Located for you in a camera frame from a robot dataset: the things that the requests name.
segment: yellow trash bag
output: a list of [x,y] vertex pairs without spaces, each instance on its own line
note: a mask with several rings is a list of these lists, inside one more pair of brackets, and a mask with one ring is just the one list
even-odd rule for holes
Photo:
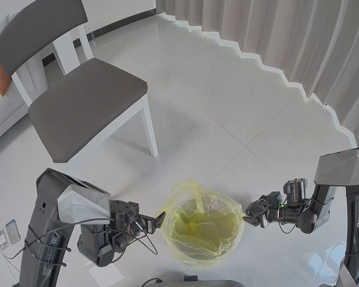
[[193,179],[174,184],[160,231],[172,255],[196,269],[214,267],[239,243],[244,231],[242,206]]

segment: sofa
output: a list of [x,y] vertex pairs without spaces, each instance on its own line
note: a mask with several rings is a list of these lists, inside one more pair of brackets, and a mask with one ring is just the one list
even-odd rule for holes
[[[30,58],[17,74],[29,97],[34,100],[47,89],[47,79],[39,53]],[[0,137],[28,112],[28,106],[11,80],[4,97],[0,95]]]

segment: tiled floor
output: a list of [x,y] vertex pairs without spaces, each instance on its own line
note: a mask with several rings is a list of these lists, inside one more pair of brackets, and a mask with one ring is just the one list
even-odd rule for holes
[[[257,60],[241,59],[199,29],[156,15],[91,41],[95,57],[148,82],[148,99],[159,156],[148,150],[140,115],[134,116],[78,167],[85,178],[113,198],[135,201],[154,215],[173,183],[196,179],[239,201],[245,209],[262,194],[282,191],[285,181],[305,177],[308,195],[320,155],[351,147],[332,116],[314,100],[304,103],[279,74]],[[78,48],[79,60],[85,60]],[[46,68],[48,84],[62,73]],[[0,138],[0,230],[16,219],[24,239],[36,198],[35,180],[51,160],[28,116]],[[139,286],[151,277],[166,282],[184,274],[232,279],[251,286],[318,286],[333,283],[344,254],[346,206],[337,191],[329,222],[305,235],[284,235],[277,224],[245,226],[232,254],[210,270],[194,270],[174,259],[160,232],[152,236],[159,255],[139,244],[116,267],[124,277],[114,286]],[[79,236],[76,227],[71,247]],[[13,255],[22,241],[5,249]],[[14,260],[19,266],[20,257]],[[77,249],[64,258],[57,286],[97,286],[93,265]],[[0,286],[14,283],[0,257]]]

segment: gray upholstered chair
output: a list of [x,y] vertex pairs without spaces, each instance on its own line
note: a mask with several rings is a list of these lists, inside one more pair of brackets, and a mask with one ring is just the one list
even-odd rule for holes
[[[53,162],[68,164],[63,166],[67,173],[139,111],[150,152],[158,155],[146,82],[93,58],[82,26],[87,21],[81,0],[36,0],[0,34],[0,64],[28,104],[33,126]],[[75,27],[87,61],[32,102],[16,70]]]

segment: curtain fold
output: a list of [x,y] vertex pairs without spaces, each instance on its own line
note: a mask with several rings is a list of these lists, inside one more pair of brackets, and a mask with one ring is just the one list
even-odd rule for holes
[[359,0],[156,0],[156,8],[282,69],[329,104],[359,145]]

